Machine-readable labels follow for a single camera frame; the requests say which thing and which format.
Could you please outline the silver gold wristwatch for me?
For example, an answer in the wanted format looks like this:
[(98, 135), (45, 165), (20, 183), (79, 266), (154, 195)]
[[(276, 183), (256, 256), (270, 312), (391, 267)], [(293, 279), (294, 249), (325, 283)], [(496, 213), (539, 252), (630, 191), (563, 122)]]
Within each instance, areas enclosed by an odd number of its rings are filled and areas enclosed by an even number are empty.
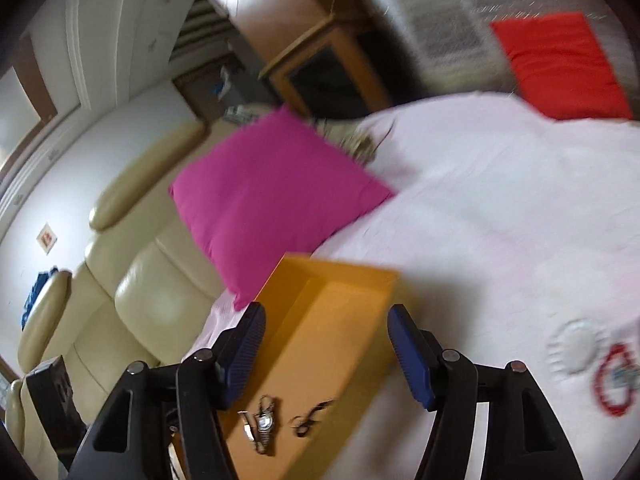
[(256, 413), (238, 411), (245, 437), (260, 455), (269, 453), (271, 439), (277, 427), (276, 407), (276, 399), (264, 394), (259, 399)]

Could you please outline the small wall picture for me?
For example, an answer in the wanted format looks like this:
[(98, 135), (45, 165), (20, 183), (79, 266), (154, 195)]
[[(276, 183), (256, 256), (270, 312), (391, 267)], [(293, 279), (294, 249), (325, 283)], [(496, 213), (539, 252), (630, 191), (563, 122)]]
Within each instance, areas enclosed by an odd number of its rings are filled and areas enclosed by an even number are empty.
[(46, 223), (37, 235), (37, 242), (42, 250), (48, 254), (54, 247), (58, 237), (51, 227)]

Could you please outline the magenta pillow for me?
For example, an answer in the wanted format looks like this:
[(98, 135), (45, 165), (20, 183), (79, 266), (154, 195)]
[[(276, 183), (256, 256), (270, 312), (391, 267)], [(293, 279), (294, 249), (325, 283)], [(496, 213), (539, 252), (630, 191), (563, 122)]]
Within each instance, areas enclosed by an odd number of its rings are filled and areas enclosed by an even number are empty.
[(311, 254), (395, 195), (286, 107), (185, 166), (168, 193), (235, 310), (258, 295), (285, 254)]

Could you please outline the small red cushion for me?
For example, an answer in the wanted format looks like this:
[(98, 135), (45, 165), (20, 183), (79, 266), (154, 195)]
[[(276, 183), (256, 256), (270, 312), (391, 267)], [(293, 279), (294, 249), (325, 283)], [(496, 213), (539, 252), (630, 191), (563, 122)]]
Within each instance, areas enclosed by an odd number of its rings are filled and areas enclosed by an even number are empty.
[(556, 120), (630, 119), (632, 110), (597, 37), (577, 12), (505, 18), (490, 28), (522, 99)]

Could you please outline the beige leather sofa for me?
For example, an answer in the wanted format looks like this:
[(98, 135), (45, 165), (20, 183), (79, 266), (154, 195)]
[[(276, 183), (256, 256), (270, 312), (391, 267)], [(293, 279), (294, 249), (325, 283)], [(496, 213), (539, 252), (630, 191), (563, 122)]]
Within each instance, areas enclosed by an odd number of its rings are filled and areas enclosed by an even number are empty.
[(174, 364), (201, 333), (224, 285), (195, 245), (169, 185), (238, 128), (192, 120), (169, 131), (102, 192), (75, 271), (47, 282), (17, 350), (23, 373), (62, 358), (73, 401), (92, 422), (126, 366)]

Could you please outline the white pink textured blanket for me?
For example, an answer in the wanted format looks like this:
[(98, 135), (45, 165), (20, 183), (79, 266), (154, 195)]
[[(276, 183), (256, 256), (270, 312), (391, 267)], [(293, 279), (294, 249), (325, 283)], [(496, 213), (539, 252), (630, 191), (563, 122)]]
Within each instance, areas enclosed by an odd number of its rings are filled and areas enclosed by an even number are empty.
[[(361, 166), (395, 195), (309, 255), (398, 270), (419, 322), (470, 358), (521, 359), (584, 475), (639, 439), (639, 128), (469, 93), (356, 119), (395, 127)], [(200, 341), (236, 319), (224, 287)]]

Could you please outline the patterned grey fabric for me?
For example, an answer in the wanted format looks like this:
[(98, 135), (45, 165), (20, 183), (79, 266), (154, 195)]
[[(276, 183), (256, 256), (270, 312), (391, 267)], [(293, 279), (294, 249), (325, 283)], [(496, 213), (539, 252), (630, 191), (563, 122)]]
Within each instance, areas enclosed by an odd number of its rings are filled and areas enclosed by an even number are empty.
[(311, 118), (307, 120), (307, 124), (327, 144), (338, 148), (361, 166), (367, 166), (375, 160), (378, 148), (395, 127), (392, 122), (382, 133), (375, 133), (359, 120)]

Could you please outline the orange cardboard box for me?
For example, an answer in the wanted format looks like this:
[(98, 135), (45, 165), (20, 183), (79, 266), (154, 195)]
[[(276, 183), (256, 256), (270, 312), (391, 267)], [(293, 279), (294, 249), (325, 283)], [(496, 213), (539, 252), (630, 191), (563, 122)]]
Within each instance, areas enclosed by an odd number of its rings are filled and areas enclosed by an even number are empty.
[[(281, 259), (257, 296), (266, 331), (247, 385), (221, 414), (241, 479), (320, 479), (341, 453), (393, 361), (387, 311), (402, 287), (396, 270), (301, 255)], [(277, 400), (272, 452), (245, 437), (238, 411)]]

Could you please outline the silver foil insulation panel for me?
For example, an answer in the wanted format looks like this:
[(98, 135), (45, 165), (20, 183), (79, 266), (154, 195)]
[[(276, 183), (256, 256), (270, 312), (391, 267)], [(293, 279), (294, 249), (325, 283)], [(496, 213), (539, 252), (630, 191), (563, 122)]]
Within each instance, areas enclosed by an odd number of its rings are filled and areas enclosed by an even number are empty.
[(364, 0), (405, 53), (413, 77), (430, 96), (468, 91), (512, 93), (516, 80), (490, 24), (580, 12), (631, 99), (639, 95), (637, 57), (623, 24), (605, 0)]

